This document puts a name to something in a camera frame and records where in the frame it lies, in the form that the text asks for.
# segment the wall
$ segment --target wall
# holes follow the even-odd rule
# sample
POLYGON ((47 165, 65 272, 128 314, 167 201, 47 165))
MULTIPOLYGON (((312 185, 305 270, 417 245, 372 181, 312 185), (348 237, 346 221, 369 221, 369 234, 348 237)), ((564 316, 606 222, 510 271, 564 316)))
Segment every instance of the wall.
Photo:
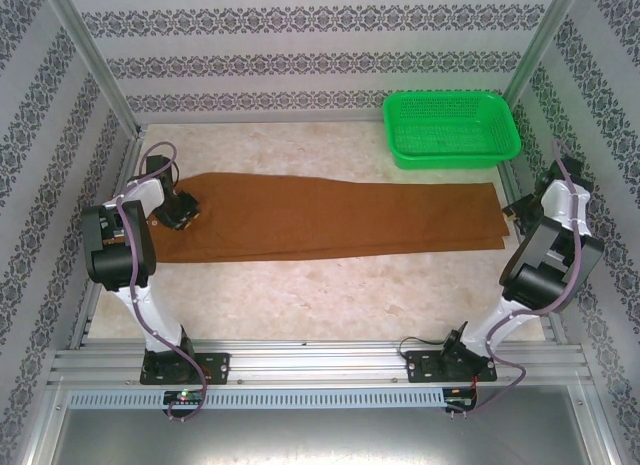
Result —
POLYGON ((171 123, 379 116, 391 91, 502 91, 551 0, 74 2, 138 120, 171 123))
POLYGON ((87 282, 78 222, 128 138, 46 0, 0 0, 0 464, 19 454, 87 282))
POLYGON ((603 258, 563 312, 582 343, 624 463, 640 462, 640 0, 576 0, 514 115, 522 192, 552 161, 558 137, 596 184, 590 226, 603 258))

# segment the floor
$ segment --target floor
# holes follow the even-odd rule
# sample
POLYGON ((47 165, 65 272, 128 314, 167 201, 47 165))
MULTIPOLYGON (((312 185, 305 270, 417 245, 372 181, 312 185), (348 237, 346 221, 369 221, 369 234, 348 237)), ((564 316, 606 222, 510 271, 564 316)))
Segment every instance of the floor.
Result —
MULTIPOLYGON (((497 169, 398 169, 380 122, 151 125, 143 151, 169 140, 182 177, 204 172, 298 175, 380 183, 493 182, 497 169)), ((158 264, 155 286, 191 338, 397 340, 443 338, 500 296, 517 248, 301 262, 158 264)), ((89 338, 141 337, 129 312, 101 294, 89 338)), ((538 319, 510 339, 544 340, 538 319)))

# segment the cable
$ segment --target cable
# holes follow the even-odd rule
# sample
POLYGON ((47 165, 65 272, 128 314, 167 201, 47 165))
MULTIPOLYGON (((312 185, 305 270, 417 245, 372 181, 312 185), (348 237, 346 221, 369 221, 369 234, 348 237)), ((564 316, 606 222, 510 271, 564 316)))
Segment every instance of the cable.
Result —
POLYGON ((407 340, 416 340, 416 341, 418 341, 418 342, 422 342, 422 343, 424 343, 424 344, 426 344, 426 345, 435 345, 435 346, 437 346, 437 345, 443 345, 443 344, 444 344, 444 340, 440 340, 440 341, 438 341, 438 342, 430 342, 429 340, 422 340, 421 338, 418 338, 418 337, 407 337, 407 338, 405 338, 404 340, 402 340, 402 341, 400 342, 400 345, 398 345, 398 354, 399 354, 402 358, 404 358, 405 360, 408 360, 408 358, 407 358, 407 355, 406 355, 406 354, 402 353, 402 344, 403 344, 404 342, 406 342, 407 340))
POLYGON ((131 229, 131 224, 129 223, 129 220, 127 219, 127 217, 126 217, 126 215, 124 213, 124 209, 122 208, 123 200, 125 199, 127 194, 129 194, 134 188, 136 188, 138 185, 140 185, 140 184, 142 184, 142 183, 144 183, 144 182, 146 182, 148 180, 151 180, 154 177, 160 175, 162 172, 164 172, 169 167, 171 167, 171 164, 175 163, 176 157, 178 155, 178 150, 176 149, 175 145, 173 143, 171 143, 171 142, 166 142, 166 141, 165 142, 158 142, 155 145, 153 145, 151 148, 149 148, 149 150, 147 150, 146 153, 143 155, 143 157, 141 159, 141 166, 140 166, 139 172, 141 173, 141 171, 142 171, 142 162, 144 162, 144 160, 146 159, 147 155, 149 155, 149 153, 152 150, 155 150, 156 148, 158 148, 161 145, 169 145, 169 147, 171 147, 171 149, 173 151, 173 156, 169 160, 169 163, 167 163, 163 167, 159 168, 155 172, 150 173, 149 175, 145 175, 141 179, 135 180, 135 181, 131 182, 130 184, 128 184, 127 187, 125 188, 125 190, 121 194, 119 194, 118 197, 116 198, 116 208, 118 210, 118 213, 120 214, 120 218, 122 219, 122 226, 124 227, 124 231, 125 231, 127 237, 129 237, 129 247, 131 248, 131 260, 132 260, 133 267, 132 267, 132 271, 131 271, 131 280, 129 281, 129 293, 131 294, 131 301, 133 303, 133 311, 135 313, 136 319, 138 320, 138 322, 140 323, 142 328, 147 333, 149 333, 151 336, 153 336, 153 338, 155 338, 160 343, 162 343, 164 346, 166 346, 167 348, 169 348, 173 352, 177 353, 182 358, 184 358, 187 362, 189 362, 189 364, 193 368, 195 368, 196 372, 198 372, 198 375, 200 376, 200 381, 202 382, 202 390, 201 390, 202 399, 200 400, 200 403, 198 404, 198 406, 195 409, 193 409, 188 415, 186 415, 185 417, 181 417, 181 418, 174 417, 171 414, 171 410, 172 410, 173 406, 177 402, 174 401, 174 402, 171 402, 169 404, 169 407, 167 409, 167 415, 169 416, 169 420, 171 420, 171 421, 179 420, 180 422, 186 422, 187 420, 191 420, 193 417, 195 417, 197 415, 197 413, 202 409, 202 407, 205 404, 205 400, 206 400, 206 397, 207 397, 207 378, 206 378, 206 376, 204 374, 204 371, 200 367, 200 365, 198 365, 198 363, 193 358, 191 358, 187 353, 182 351, 179 347, 177 347, 177 346, 173 345, 172 343, 170 343, 169 341, 165 340, 162 336, 160 336, 160 334, 156 330, 153 330, 147 324, 147 322, 144 321, 144 318, 142 317, 142 314, 140 313, 140 306, 138 305, 138 294, 136 293, 136 281, 138 280, 138 250, 136 249, 136 245, 135 245, 135 242, 133 240, 133 230, 131 229))
POLYGON ((516 312, 512 313, 511 315, 509 315, 509 316, 503 318, 502 320, 500 320, 498 323, 496 323, 489 330, 489 333, 487 333, 487 337, 485 339, 485 346, 486 346, 487 353, 489 354, 489 356, 495 362, 498 362, 498 363, 501 363, 503 365, 507 365, 507 366, 510 366, 510 367, 513 367, 513 368, 517 368, 518 370, 520 370, 520 376, 518 378, 516 378, 513 382, 511 382, 509 385, 507 385, 505 388, 500 390, 498 393, 493 395, 491 398, 489 398, 488 400, 486 400, 483 403, 481 403, 480 405, 478 405, 475 409, 473 409, 469 413, 476 413, 479 410, 481 410, 484 407, 486 407, 487 405, 489 405, 490 403, 495 402, 500 397, 502 397, 505 393, 509 392, 510 390, 513 390, 513 388, 516 385, 518 385, 520 382, 522 382, 522 380, 524 380, 524 378, 527 375, 527 369, 524 368, 522 365, 520 365, 519 363, 513 363, 513 362, 509 362, 507 360, 504 360, 504 359, 498 357, 493 352, 493 350, 491 350, 491 338, 493 337, 493 335, 502 326, 504 326, 506 323, 508 323, 509 321, 511 321, 512 319, 514 319, 515 317, 517 317, 519 315, 536 315, 536 316, 539 317, 539 316, 546 315, 548 313, 553 312, 556 308, 558 308, 560 305, 563 304, 563 302, 566 300, 566 298, 571 294, 573 288, 576 285, 576 282, 578 281, 578 276, 580 274, 580 263, 582 262, 582 242, 581 242, 581 239, 580 239, 580 230, 578 228, 578 207, 579 207, 580 203, 579 203, 579 200, 578 200, 578 193, 576 191, 576 187, 573 184, 573 182, 571 181, 571 175, 569 175, 569 172, 567 171, 567 168, 564 166, 564 163, 562 163, 562 158, 560 157, 560 150, 558 148, 558 144, 564 150, 568 151, 568 148, 567 148, 567 145, 562 140, 557 139, 557 138, 555 138, 553 140, 553 142, 551 143, 551 149, 553 151, 553 158, 556 161, 556 163, 558 164, 558 167, 560 168, 560 172, 562 173, 562 177, 564 178, 565 182, 567 183, 567 188, 569 188, 569 192, 571 192, 571 217, 570 217, 570 221, 571 221, 571 229, 573 231, 573 246, 574 246, 574 249, 575 249, 574 258, 573 258, 574 267, 573 267, 573 270, 571 271, 571 275, 569 276, 569 280, 567 281, 567 286, 564 288, 564 290, 558 296, 558 298, 556 298, 549 305, 547 305, 544 308, 541 308, 540 310, 519 310, 519 311, 516 311, 516 312))

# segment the marble floor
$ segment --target marble floor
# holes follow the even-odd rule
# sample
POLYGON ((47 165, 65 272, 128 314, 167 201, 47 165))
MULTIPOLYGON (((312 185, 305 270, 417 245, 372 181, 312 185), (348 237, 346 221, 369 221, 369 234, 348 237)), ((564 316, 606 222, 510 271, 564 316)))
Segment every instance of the marble floor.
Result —
MULTIPOLYGON (((143 151, 169 140, 181 177, 204 172, 298 175, 380 183, 493 182, 497 169, 398 169, 380 122, 151 125, 143 151)), ((443 338, 501 293, 517 248, 300 262, 158 264, 158 294, 191 338, 397 340, 443 338)), ((89 338, 141 337, 125 306, 102 293, 89 338)), ((538 319, 510 339, 544 340, 538 319)))

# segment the metal base plate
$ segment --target metal base plate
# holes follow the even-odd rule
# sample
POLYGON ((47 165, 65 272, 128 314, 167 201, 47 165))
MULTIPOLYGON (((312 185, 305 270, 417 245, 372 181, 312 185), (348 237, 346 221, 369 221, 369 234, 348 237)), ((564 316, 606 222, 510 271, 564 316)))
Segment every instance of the metal base plate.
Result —
MULTIPOLYGON (((207 383, 209 385, 226 385, 229 377, 229 359, 231 355, 228 353, 196 353, 196 362, 204 371, 207 383)), ((151 367, 146 363, 142 365, 140 372, 140 383, 142 385, 198 385, 200 377, 194 373, 190 380, 184 383, 175 383, 162 375, 146 372, 151 367)))
MULTIPOLYGON (((440 351, 410 350, 407 357, 407 376, 409 383, 434 382, 471 382, 474 373, 464 364, 447 361, 444 366, 440 360, 440 351)), ((498 379, 493 361, 478 375, 479 382, 495 382, 498 379)))

